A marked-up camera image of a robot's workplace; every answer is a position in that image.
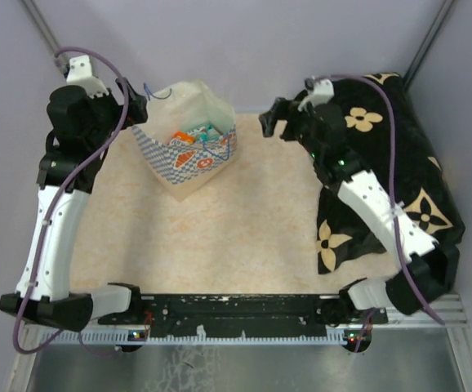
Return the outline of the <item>checkered paper bag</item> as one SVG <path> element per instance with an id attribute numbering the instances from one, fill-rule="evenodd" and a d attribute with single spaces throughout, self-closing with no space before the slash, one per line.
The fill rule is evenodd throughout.
<path id="1" fill-rule="evenodd" d="M 234 108 L 200 79 L 144 91 L 149 119 L 131 131 L 151 172 L 183 201 L 236 159 Z"/>

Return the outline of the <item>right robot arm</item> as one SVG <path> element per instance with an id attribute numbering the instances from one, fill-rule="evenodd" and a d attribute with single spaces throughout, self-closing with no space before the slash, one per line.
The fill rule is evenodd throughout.
<path id="1" fill-rule="evenodd" d="M 339 291 L 341 317 L 358 323 L 369 310 L 394 307 L 405 315 L 422 310 L 442 323 L 431 304 L 451 291 L 459 251 L 421 229 L 396 204 L 394 193 L 385 191 L 347 142 L 341 108 L 325 97 L 279 97 L 259 121 L 265 137 L 273 136 L 278 121 L 286 123 L 282 139 L 296 141 L 307 151 L 322 184 L 354 211 L 395 259 L 397 274 L 360 279 Z"/>

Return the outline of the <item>orange fruits candy bag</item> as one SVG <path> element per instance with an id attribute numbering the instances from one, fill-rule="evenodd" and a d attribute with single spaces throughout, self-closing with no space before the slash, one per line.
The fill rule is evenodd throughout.
<path id="1" fill-rule="evenodd" d="M 177 131 L 169 140 L 170 146 L 181 147 L 181 148 L 193 148 L 196 142 L 194 135 L 184 131 Z"/>

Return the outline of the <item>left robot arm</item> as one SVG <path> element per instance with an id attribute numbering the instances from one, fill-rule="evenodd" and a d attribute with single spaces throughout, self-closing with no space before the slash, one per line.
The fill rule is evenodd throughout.
<path id="1" fill-rule="evenodd" d="M 147 121 L 147 100 L 125 78 L 111 91 L 87 94 L 82 85 L 53 91 L 47 105 L 52 129 L 37 177 L 38 214 L 28 260 L 13 293 L 0 297 L 0 310 L 47 327 L 80 332 L 93 319 L 116 314 L 139 322 L 144 303 L 138 287 L 109 283 L 90 292 L 71 292 L 69 272 L 82 213 L 114 136 Z"/>

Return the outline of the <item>green mint candy bag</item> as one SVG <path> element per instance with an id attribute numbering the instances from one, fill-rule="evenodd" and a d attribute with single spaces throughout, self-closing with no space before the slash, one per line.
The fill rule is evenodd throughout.
<path id="1" fill-rule="evenodd" d="M 223 133 L 213 127 L 211 124 L 195 127 L 186 132 L 195 136 L 195 143 L 207 143 L 210 141 L 219 140 L 223 136 Z"/>

